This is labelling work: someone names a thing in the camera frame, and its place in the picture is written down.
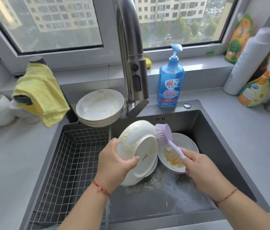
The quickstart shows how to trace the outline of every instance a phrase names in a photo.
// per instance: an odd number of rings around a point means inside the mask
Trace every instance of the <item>yellow sponge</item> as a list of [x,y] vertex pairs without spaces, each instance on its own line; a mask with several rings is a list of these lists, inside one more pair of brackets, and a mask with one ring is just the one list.
[[146,59],[147,69],[150,69],[152,66],[152,62],[150,61],[148,57],[145,57],[145,59]]

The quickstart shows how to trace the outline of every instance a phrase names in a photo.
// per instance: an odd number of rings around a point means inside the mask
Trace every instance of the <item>brush head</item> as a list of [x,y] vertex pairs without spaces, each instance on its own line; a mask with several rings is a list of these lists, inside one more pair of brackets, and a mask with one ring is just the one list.
[[172,133],[168,124],[156,124],[156,139],[160,145],[166,145],[172,141]]

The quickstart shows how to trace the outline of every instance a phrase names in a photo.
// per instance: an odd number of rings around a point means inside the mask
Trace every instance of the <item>stainless steel sink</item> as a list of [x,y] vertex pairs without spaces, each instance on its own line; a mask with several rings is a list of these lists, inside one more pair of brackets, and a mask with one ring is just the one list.
[[[56,150],[45,162],[36,185],[24,229],[56,229],[94,178],[98,154],[108,140],[137,120],[168,123],[173,132],[189,136],[224,176],[264,210],[270,207],[252,182],[198,100],[175,108],[147,106],[137,118],[119,119],[110,127],[84,124],[63,127]],[[190,179],[174,174],[158,162],[156,170],[135,186],[119,186],[110,197],[101,228],[150,230],[224,219],[208,196],[194,189]]]

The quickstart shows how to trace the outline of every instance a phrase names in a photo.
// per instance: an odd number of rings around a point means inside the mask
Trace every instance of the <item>yellow cloth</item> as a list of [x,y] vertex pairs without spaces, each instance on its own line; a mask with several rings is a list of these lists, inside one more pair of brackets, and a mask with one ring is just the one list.
[[45,127],[53,127],[70,110],[51,69],[39,63],[31,63],[26,74],[19,78],[12,96],[25,95],[33,105],[19,106],[38,115]]

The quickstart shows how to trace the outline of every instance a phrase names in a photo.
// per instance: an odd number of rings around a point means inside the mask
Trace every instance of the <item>faucet handle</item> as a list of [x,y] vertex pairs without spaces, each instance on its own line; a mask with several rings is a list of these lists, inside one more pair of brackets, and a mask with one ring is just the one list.
[[140,101],[140,103],[138,103],[136,105],[136,103],[130,103],[127,104],[126,108],[127,108],[127,115],[130,118],[135,118],[137,115],[140,114],[140,112],[142,112],[142,110],[149,104],[148,100],[142,100]]

